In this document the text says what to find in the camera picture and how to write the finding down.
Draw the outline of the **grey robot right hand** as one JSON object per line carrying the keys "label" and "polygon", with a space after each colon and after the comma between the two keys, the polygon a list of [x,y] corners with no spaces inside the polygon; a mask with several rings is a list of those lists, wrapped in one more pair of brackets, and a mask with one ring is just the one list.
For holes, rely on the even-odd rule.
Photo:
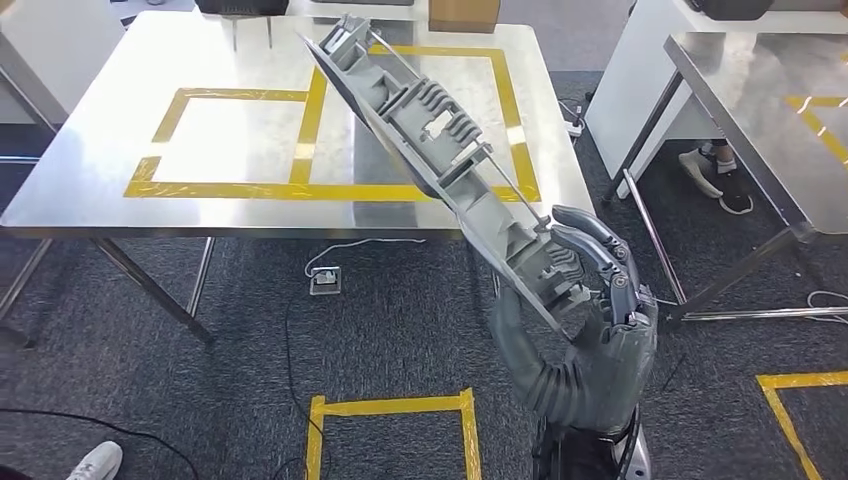
{"label": "grey robot right hand", "polygon": [[594,260],[608,290],[594,298],[564,362],[550,363],[521,324],[518,294],[502,286],[488,326],[522,403],[550,423],[617,436],[629,425],[653,365],[658,306],[629,245],[595,215],[552,209],[553,240]]}

